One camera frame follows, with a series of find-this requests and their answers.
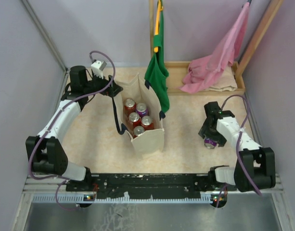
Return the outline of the purple soda can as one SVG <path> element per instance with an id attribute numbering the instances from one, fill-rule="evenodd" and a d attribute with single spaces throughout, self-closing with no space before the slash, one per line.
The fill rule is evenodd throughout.
<path id="1" fill-rule="evenodd" d="M 149 115 L 148 107 L 145 103 L 138 103 L 136 105 L 136 113 L 142 118 Z"/>
<path id="2" fill-rule="evenodd" d="M 217 143 L 214 140 L 205 137 L 204 138 L 204 146 L 208 149 L 214 149 L 217 146 Z"/>

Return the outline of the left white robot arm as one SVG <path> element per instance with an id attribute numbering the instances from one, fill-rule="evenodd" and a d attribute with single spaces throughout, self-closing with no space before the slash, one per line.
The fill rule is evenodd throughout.
<path id="1" fill-rule="evenodd" d="M 28 172 L 33 179 L 59 177 L 76 181 L 77 187 L 83 191 L 93 187 L 93 178 L 89 176 L 88 169 L 70 162 L 61 142 L 75 118 L 96 94 L 114 98 L 122 91 L 112 76 L 104 77 L 105 66 L 104 61 L 94 61 L 90 71 L 81 65 L 71 67 L 70 83 L 65 88 L 58 109 L 38 135 L 29 136 L 26 140 Z M 44 173 L 45 176 L 37 177 L 35 173 Z"/>

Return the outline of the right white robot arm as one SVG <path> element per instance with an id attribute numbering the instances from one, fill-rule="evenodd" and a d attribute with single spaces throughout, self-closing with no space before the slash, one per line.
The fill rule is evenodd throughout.
<path id="1" fill-rule="evenodd" d="M 206 119 L 199 130 L 199 136 L 208 149 L 229 144 L 235 149 L 235 167 L 212 167 L 208 178 L 211 189 L 220 190 L 225 184 L 235 186 L 240 192 L 270 189 L 276 184 L 275 153 L 255 142 L 238 124 L 235 115 L 223 111 L 218 102 L 204 105 Z"/>

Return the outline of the red soda can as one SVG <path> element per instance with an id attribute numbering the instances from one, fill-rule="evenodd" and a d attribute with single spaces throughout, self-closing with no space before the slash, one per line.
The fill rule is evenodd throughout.
<path id="1" fill-rule="evenodd" d="M 144 116 L 141 118 L 141 126 L 144 127 L 145 130 L 153 130 L 154 121 L 150 116 Z"/>
<path id="2" fill-rule="evenodd" d="M 124 102 L 124 109 L 127 116 L 133 112 L 136 112 L 136 102 L 132 98 L 126 99 Z"/>
<path id="3" fill-rule="evenodd" d="M 133 129 L 133 137 L 136 138 L 136 137 L 142 135 L 144 132 L 145 132 L 144 127 L 142 127 L 142 126 L 136 126 Z"/>
<path id="4" fill-rule="evenodd" d="M 141 125 L 141 117 L 138 113 L 132 112 L 128 116 L 128 122 L 131 129 Z"/>

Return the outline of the cream canvas tote bag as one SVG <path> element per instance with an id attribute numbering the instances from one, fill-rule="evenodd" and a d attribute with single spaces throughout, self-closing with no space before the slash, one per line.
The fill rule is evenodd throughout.
<path id="1" fill-rule="evenodd" d="M 164 148 L 164 112 L 150 83 L 136 75 L 130 82 L 115 82 L 114 113 L 122 130 L 128 134 L 138 159 L 161 152 Z"/>

